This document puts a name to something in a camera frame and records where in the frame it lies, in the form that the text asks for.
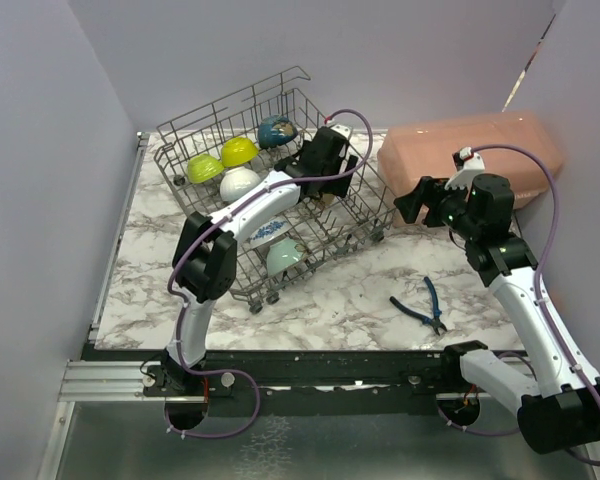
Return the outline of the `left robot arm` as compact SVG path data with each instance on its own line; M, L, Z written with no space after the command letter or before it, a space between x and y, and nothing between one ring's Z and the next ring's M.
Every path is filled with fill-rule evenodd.
M206 337L217 300L233 285L239 247L273 217L319 193L342 195L351 177L372 153L367 144L358 159L343 158L349 138L335 126L323 126L297 154L274 164L249 193L223 209L194 212L183 225L167 291L181 300L181 310L166 352L174 362L166 382L175 392L194 392L205 373L196 366L206 355Z

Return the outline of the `yellow-green bowl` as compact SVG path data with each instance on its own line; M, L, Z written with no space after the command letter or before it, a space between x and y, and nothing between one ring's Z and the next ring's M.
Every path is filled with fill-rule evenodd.
M259 153L255 143L247 137L229 139L221 148L221 162L225 168L234 168L253 160Z

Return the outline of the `dark brown bowl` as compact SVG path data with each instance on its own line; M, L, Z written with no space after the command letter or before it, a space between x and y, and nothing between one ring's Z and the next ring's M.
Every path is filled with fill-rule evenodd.
M296 126L284 115L269 116L258 125L257 140L261 149L285 145L297 136Z

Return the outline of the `blue floral bowl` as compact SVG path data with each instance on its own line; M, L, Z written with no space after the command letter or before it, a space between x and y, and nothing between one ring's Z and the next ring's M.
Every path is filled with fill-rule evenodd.
M275 239L287 229L288 222L280 216L274 217L261 225L250 237L249 243L253 248L259 247Z

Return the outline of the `celadon green bowl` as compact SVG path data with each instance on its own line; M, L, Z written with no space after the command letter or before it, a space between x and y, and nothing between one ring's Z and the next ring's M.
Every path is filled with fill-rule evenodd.
M276 276L298 264L304 260L306 254L307 247L292 238L285 237L272 244L266 257L268 276Z

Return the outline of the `grey bowl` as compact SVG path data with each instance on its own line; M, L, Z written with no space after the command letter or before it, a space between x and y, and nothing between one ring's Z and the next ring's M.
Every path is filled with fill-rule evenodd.
M260 176L251 169L240 166L226 171L220 183L220 197L232 203L251 191L261 182Z

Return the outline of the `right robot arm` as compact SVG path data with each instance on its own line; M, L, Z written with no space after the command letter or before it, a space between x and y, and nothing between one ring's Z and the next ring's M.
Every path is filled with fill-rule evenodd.
M395 199L412 224L425 209L428 227L448 227L465 241L468 263L502 305L534 368L527 377L478 342L452 345L439 367L441 383L461 391L474 384L512 413L532 450L568 452L600 441L600 374L561 323L528 244L510 230L509 181L480 174L470 187L448 189L423 177Z

